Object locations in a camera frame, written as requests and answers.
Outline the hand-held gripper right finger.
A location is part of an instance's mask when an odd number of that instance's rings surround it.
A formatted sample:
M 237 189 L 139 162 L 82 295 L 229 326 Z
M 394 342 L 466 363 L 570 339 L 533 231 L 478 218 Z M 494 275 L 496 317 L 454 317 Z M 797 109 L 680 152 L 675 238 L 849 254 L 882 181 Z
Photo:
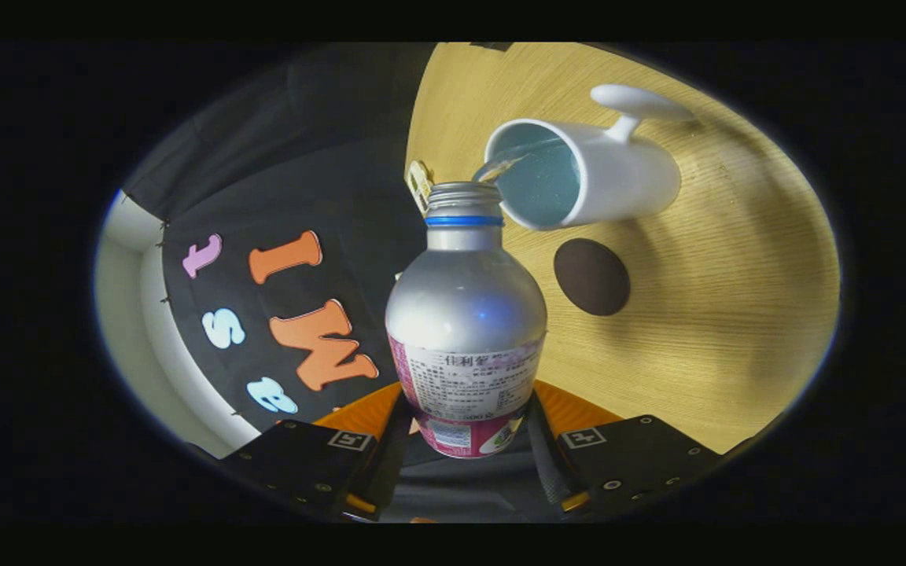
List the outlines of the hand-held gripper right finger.
M 725 459 L 658 416 L 620 417 L 542 380 L 526 409 L 540 483 L 562 520 L 631 516 Z

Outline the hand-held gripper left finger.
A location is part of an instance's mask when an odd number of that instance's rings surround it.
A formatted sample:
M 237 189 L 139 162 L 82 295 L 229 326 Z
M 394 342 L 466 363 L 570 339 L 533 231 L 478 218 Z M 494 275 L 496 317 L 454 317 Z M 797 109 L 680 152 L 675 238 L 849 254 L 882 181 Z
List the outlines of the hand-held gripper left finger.
M 413 410 L 400 384 L 313 423 L 284 420 L 222 458 L 222 470 L 316 520 L 377 522 L 391 505 Z

